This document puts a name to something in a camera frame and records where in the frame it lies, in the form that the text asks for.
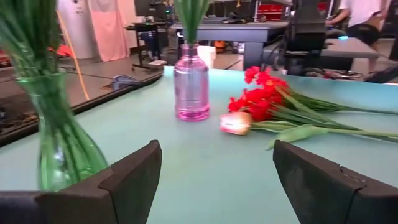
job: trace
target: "tulip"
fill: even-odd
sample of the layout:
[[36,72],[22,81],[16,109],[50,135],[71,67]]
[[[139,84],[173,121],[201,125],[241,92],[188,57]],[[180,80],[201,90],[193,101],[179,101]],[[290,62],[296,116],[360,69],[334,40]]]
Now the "tulip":
[[233,112],[220,116],[220,129],[227,133],[245,135],[250,131],[251,115],[246,112]]

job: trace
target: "pink vase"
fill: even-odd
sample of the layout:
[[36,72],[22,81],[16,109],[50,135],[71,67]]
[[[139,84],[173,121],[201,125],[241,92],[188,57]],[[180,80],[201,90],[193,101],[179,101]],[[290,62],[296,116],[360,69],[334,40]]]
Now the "pink vase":
[[182,45],[182,58],[174,66],[175,114],[183,121],[201,121],[210,115],[208,68],[197,48]]

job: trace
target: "table surface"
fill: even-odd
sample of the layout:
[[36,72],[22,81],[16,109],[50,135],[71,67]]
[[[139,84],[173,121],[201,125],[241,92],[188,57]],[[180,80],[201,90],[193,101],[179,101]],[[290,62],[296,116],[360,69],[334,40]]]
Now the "table surface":
[[[375,59],[380,56],[379,53],[355,37],[350,37],[346,40],[327,39],[326,43],[331,43],[331,45],[322,50],[322,56]],[[279,45],[279,42],[268,45],[264,50],[271,52],[277,45]]]
[[[288,22],[248,22],[246,24],[200,24],[198,30],[267,30],[286,27]],[[174,24],[171,29],[182,29],[181,24]]]
[[[398,110],[398,86],[286,76],[296,90],[337,103]],[[279,182],[272,133],[222,133],[219,115],[247,87],[243,72],[210,71],[211,117],[186,123],[174,116],[172,67],[141,88],[77,116],[110,163],[151,139],[163,149],[159,188],[148,223],[299,223]],[[370,131],[398,132],[398,117],[335,113],[331,118]],[[327,134],[295,145],[398,187],[398,148],[389,142]],[[35,190],[39,135],[0,148],[0,190]]]

